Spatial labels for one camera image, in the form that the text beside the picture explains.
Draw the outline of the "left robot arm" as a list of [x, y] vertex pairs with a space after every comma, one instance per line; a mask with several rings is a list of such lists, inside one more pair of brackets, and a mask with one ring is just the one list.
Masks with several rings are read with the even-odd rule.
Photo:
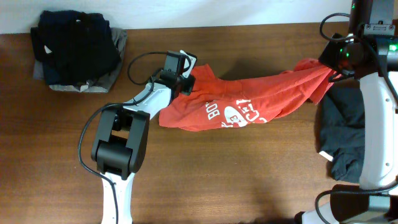
[[131, 100], [101, 112], [91, 158], [103, 183], [101, 224], [132, 223], [134, 176], [145, 158], [150, 120], [179, 94], [189, 95], [195, 77], [162, 71]]

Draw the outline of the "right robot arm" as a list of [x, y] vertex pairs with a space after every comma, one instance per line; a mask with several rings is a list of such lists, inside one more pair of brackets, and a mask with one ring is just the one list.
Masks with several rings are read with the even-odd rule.
[[320, 193], [296, 223], [397, 223], [397, 36], [394, 2], [353, 0], [348, 35], [325, 36], [319, 60], [329, 81], [359, 80], [364, 100], [364, 165], [359, 184]]

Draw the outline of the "red printed t-shirt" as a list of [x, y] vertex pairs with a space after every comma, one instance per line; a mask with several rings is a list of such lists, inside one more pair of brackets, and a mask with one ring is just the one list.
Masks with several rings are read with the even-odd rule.
[[217, 78], [201, 65], [191, 74], [195, 84], [189, 95], [179, 95], [162, 109], [159, 124], [165, 128], [205, 131], [263, 124], [293, 113], [306, 101], [319, 103], [331, 88], [334, 70], [318, 60], [299, 61], [293, 70], [243, 80]]

